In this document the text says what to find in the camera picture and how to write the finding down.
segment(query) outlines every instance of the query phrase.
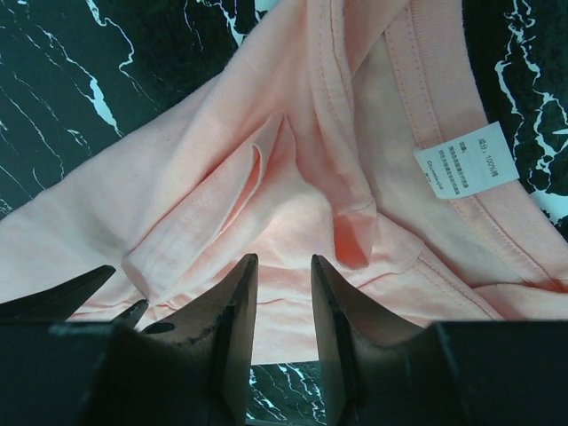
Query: black plastic part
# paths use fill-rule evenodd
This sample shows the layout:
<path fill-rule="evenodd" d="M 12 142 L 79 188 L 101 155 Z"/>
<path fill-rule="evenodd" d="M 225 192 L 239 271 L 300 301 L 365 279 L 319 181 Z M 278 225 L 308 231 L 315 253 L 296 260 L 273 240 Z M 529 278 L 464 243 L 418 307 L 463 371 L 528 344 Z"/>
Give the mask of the black plastic part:
<path fill-rule="evenodd" d="M 122 320 L 0 324 L 0 423 L 244 425 L 257 265 L 243 257 L 160 334 Z"/>
<path fill-rule="evenodd" d="M 133 304 L 130 308 L 126 311 L 121 313 L 118 317 L 113 319 L 113 322 L 121 322 L 127 327 L 134 328 L 146 310 L 148 309 L 148 301 L 147 300 L 138 300 L 135 304 Z"/>
<path fill-rule="evenodd" d="M 57 287 L 0 304 L 0 320 L 67 320 L 115 271 L 100 266 Z"/>
<path fill-rule="evenodd" d="M 330 426 L 533 425 L 568 418 L 568 322 L 439 322 L 421 329 L 322 256 L 312 301 Z"/>

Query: black marble surface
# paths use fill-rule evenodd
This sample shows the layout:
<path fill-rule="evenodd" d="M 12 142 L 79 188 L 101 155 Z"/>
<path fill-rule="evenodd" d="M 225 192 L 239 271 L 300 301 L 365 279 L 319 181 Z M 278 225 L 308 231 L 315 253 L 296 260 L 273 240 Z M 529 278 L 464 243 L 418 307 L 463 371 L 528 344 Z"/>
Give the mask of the black marble surface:
<path fill-rule="evenodd" d="M 469 59 L 520 182 L 568 240 L 568 2 L 467 0 Z"/>
<path fill-rule="evenodd" d="M 0 0 L 0 219 L 219 73 L 276 0 Z M 568 239 L 565 0 L 466 0 L 521 182 Z M 317 362 L 254 366 L 248 417 L 325 424 Z"/>

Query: pink t-shirt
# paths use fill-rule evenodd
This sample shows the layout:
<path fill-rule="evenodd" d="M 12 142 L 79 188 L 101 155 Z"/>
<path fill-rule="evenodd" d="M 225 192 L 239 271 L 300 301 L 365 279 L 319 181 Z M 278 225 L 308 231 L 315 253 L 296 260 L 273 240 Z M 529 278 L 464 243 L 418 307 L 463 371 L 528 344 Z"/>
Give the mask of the pink t-shirt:
<path fill-rule="evenodd" d="M 286 0 L 225 71 L 0 222 L 0 303 L 101 264 L 73 317 L 140 327 L 259 255 L 253 362 L 318 358 L 310 262 L 412 322 L 568 318 L 518 182 L 436 198 L 413 157 L 487 125 L 458 0 Z"/>

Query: white label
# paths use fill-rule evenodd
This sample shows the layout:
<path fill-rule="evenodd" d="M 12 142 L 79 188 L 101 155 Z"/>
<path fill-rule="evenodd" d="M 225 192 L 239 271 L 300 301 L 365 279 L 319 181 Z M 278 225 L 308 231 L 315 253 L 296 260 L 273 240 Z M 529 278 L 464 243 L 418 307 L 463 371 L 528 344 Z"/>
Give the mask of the white label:
<path fill-rule="evenodd" d="M 518 179 L 517 167 L 498 122 L 414 157 L 438 198 L 468 197 Z"/>

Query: stitching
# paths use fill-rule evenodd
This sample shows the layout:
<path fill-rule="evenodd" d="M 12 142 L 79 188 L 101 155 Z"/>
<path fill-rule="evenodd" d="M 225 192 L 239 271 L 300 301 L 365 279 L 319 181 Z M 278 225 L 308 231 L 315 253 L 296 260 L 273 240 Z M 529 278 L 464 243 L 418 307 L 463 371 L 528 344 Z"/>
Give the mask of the stitching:
<path fill-rule="evenodd" d="M 483 311 L 483 313 L 485 315 L 487 315 L 489 318 L 491 318 L 492 320 L 494 320 L 493 315 L 491 313 L 489 313 L 483 306 L 481 306 L 478 302 L 476 302 L 475 300 L 473 300 L 471 297 L 469 297 L 467 294 L 465 294 L 460 288 L 458 288 L 454 283 L 452 283 L 438 268 L 436 268 L 433 264 L 431 264 L 430 262 L 428 262 L 425 258 L 420 257 L 420 260 L 422 261 L 423 264 L 427 265 L 438 277 L 440 277 L 442 280 L 444 280 L 447 284 L 450 285 L 450 287 L 452 287 L 455 291 L 457 291 L 458 293 L 460 293 L 462 296 L 464 296 L 466 299 L 468 299 L 471 303 L 473 303 L 475 306 L 477 306 L 477 308 L 479 308 L 481 311 Z M 434 281 L 433 279 L 431 279 L 425 272 L 420 271 L 419 269 L 417 269 L 417 271 L 419 273 L 421 273 L 422 275 L 424 275 L 428 281 L 430 281 L 432 284 L 434 284 L 436 287 L 438 287 L 443 293 L 445 293 L 446 295 L 450 296 L 457 304 L 459 304 L 460 306 L 466 308 L 467 310 L 469 310 L 470 312 L 473 312 L 471 310 L 470 307 L 466 306 L 465 304 L 462 304 L 458 299 L 456 299 L 453 295 L 451 295 L 450 293 L 448 293 L 447 291 L 444 290 L 444 288 L 442 288 L 442 286 L 440 286 L 439 284 L 437 284 L 436 281 Z"/>
<path fill-rule="evenodd" d="M 332 6 L 331 6 L 331 1 L 332 1 L 332 0 L 329 0 L 329 2 L 328 2 L 330 9 L 331 9 L 331 7 L 332 7 Z M 328 88 L 328 86 L 327 86 L 327 81 L 326 81 L 326 78 L 325 78 L 325 73 L 323 72 L 324 65 L 323 65 L 323 61 L 322 61 L 322 57 L 321 57 L 322 52 L 323 52 L 323 50 L 322 50 L 322 48 L 321 48 L 321 38 L 322 38 L 322 33 L 323 33 L 323 18 L 322 18 L 322 16 L 323 16 L 323 12 L 322 12 L 322 10 L 323 10 L 323 4 L 324 4 L 324 2 L 320 2 L 320 4 L 319 4 L 319 16 L 318 16 L 318 19 L 319 19 L 319 30 L 318 30 L 318 64 L 319 64 L 319 78 L 321 79 L 321 83 L 322 83 L 322 86 L 323 86 L 323 90 L 324 90 L 324 92 L 325 92 L 325 94 L 326 94 L 326 102 L 327 102 L 327 104 L 328 104 L 328 106 L 329 106 L 329 108 L 330 108 L 330 110 L 331 110 L 331 113 L 332 113 L 332 115 L 333 115 L 333 117 L 334 117 L 335 123 L 341 124 L 341 121 L 339 120 L 339 116 L 338 116 L 338 114 L 337 114 L 337 111 L 335 110 L 335 105 L 334 105 L 334 103 L 331 101 L 331 95 L 330 95 L 330 93 L 329 93 L 329 88 Z M 335 38 L 334 38 L 333 36 L 332 36 L 332 42 L 334 43 L 334 46 L 333 46 L 333 47 L 334 47 L 334 50 L 335 50 Z M 339 125 L 339 129 L 340 129 L 340 131 L 342 132 L 342 136 L 344 136 L 344 135 L 343 135 L 343 126 Z"/>
<path fill-rule="evenodd" d="M 409 37 L 412 41 L 410 43 L 410 46 L 411 46 L 411 52 L 413 54 L 413 60 L 414 60 L 414 64 L 415 64 L 415 71 L 416 71 L 415 72 L 415 78 L 417 79 L 417 81 L 420 84 L 421 94 L 422 94 L 422 98 L 423 98 L 425 105 L 431 106 L 430 97 L 428 96 L 428 92 L 425 88 L 425 82 L 424 82 L 424 79 L 422 78 L 422 73 L 420 72 L 421 71 L 421 68 L 420 68 L 421 61 L 418 58 L 418 51 L 417 51 L 415 43 L 414 43 L 415 37 L 414 37 L 413 27 L 412 27 L 411 11 L 410 11 L 408 6 L 405 8 L 405 21 L 406 21 L 407 34 L 409 35 Z M 398 63 L 398 57 L 397 57 L 397 54 L 395 52 L 395 48 L 391 47 L 394 44 L 394 41 L 393 41 L 393 38 L 391 36 L 390 31 L 388 31 L 387 34 L 388 34 L 388 41 L 389 41 L 389 46 L 390 46 L 391 57 L 392 57 L 392 60 L 393 60 L 393 65 L 396 64 L 395 71 L 398 75 L 398 73 L 400 73 L 400 66 L 399 66 L 399 63 Z M 419 132 L 418 132 L 418 129 L 416 127 L 416 121 L 414 119 L 414 112 L 411 111 L 412 108 L 409 106 L 409 103 L 408 103 L 407 98 L 406 98 L 406 88 L 404 87 L 405 82 L 401 81 L 401 79 L 398 79 L 398 78 L 397 78 L 397 80 L 398 80 L 398 85 L 399 85 L 399 88 L 400 88 L 400 91 L 401 91 L 401 94 L 402 94 L 403 101 L 405 103 L 406 112 L 408 113 L 408 117 L 410 119 L 411 126 L 412 126 L 413 131 L 414 131 L 414 136 L 416 138 L 416 142 L 420 147 L 424 148 L 423 141 L 418 136 Z M 442 134 L 441 134 L 441 131 L 438 127 L 438 122 L 437 122 L 437 120 L 436 120 L 436 118 L 433 114 L 433 111 L 431 110 L 430 107 L 427 107 L 426 111 L 427 111 L 428 117 L 430 119 L 430 125 L 432 126 L 432 129 L 435 132 L 435 137 L 438 139 L 438 143 L 443 142 L 444 140 L 442 138 Z M 476 195 L 470 197 L 469 201 L 472 202 L 472 204 L 479 211 L 479 213 L 484 218 L 484 220 L 497 232 L 497 234 L 509 246 L 509 248 L 513 252 L 515 252 L 518 256 L 521 256 L 524 259 L 525 264 L 528 264 L 529 267 L 534 272 L 536 272 L 538 275 L 544 275 L 545 277 L 548 278 L 549 281 L 553 281 L 551 279 L 551 277 L 548 275 L 548 273 L 544 270 L 544 268 L 540 267 L 539 264 L 533 258 L 531 258 L 520 247 L 518 247 L 518 245 L 516 245 L 510 239 L 510 237 L 498 226 L 498 224 L 495 223 L 493 218 L 489 215 L 487 210 L 483 207 L 483 205 L 481 204 L 480 200 L 478 199 L 478 197 Z M 460 216 L 465 220 L 465 222 L 468 223 L 469 225 L 471 225 L 471 227 L 473 229 L 476 229 L 475 226 L 473 226 L 471 221 L 468 219 L 468 217 L 464 214 L 463 209 L 459 206 L 459 204 L 461 202 L 462 201 L 451 201 L 451 203 L 453 204 L 455 209 L 458 211 Z M 496 247 L 495 247 L 494 243 L 491 241 L 491 239 L 487 239 L 487 238 L 484 237 L 484 241 L 487 241 L 489 243 L 489 245 L 493 248 L 493 251 L 497 254 L 497 256 L 499 256 L 501 258 L 501 260 L 503 260 L 506 264 L 510 264 L 510 259 L 508 259 L 507 256 L 504 256 L 503 253 L 501 253 L 500 250 L 496 249 Z M 557 283 L 556 287 L 558 289 L 561 289 L 559 286 L 560 285 Z"/>
<path fill-rule="evenodd" d="M 478 199 L 478 197 L 476 195 L 474 195 L 472 198 L 472 203 L 474 204 L 475 208 L 481 213 L 482 217 L 484 217 L 485 221 L 501 236 L 501 238 L 505 241 L 505 243 L 509 246 L 510 249 L 512 249 L 514 252 L 516 252 L 519 256 L 521 256 L 524 261 L 525 264 L 528 264 L 529 267 L 538 275 L 544 275 L 549 282 L 554 283 L 555 287 L 558 290 L 563 290 L 562 287 L 560 286 L 559 283 L 557 283 L 555 280 L 552 279 L 552 277 L 550 275 L 548 275 L 547 271 L 542 268 L 538 262 L 536 262 L 532 257 L 530 257 L 527 253 L 525 253 L 520 247 L 518 247 L 517 244 L 515 244 L 510 237 L 507 235 L 507 233 L 505 233 L 500 226 L 498 226 L 498 224 L 495 223 L 495 221 L 493 220 L 493 218 L 491 217 L 491 215 L 489 215 L 489 212 L 481 205 L 480 200 Z M 508 259 L 505 258 L 505 256 L 501 253 L 500 250 L 495 250 L 497 252 L 497 254 L 499 255 L 499 257 L 505 261 L 505 263 L 509 263 Z"/>
<path fill-rule="evenodd" d="M 332 17 L 332 22 L 331 22 L 331 32 L 333 37 L 333 41 L 334 41 L 334 58 L 335 58 L 335 63 L 337 64 L 338 68 L 339 68 L 339 75 L 341 76 L 341 81 L 343 83 L 343 87 L 347 86 L 350 81 L 350 79 L 346 78 L 347 75 L 349 75 L 349 73 L 347 73 L 347 71 L 345 70 L 345 66 L 343 61 L 339 60 L 339 58 L 337 58 L 337 54 L 336 54 L 336 48 L 335 48 L 335 32 L 336 29 L 339 28 L 340 26 L 337 25 L 337 12 L 335 12 L 335 8 L 333 7 L 333 4 L 330 7 L 329 12 L 331 13 L 331 17 Z M 346 37 L 346 33 L 345 33 L 345 25 L 343 25 L 343 40 Z"/>

